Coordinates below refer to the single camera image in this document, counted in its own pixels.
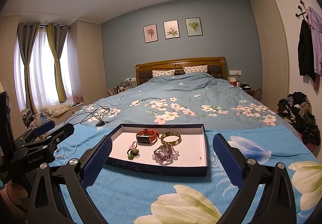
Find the left hand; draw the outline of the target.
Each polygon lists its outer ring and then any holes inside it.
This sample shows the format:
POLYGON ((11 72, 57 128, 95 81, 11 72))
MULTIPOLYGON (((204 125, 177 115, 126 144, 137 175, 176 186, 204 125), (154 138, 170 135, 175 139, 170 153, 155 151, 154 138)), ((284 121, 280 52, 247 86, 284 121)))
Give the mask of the left hand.
POLYGON ((8 182, 7 193, 11 201, 21 210, 28 211, 28 193, 27 191, 18 184, 8 182))

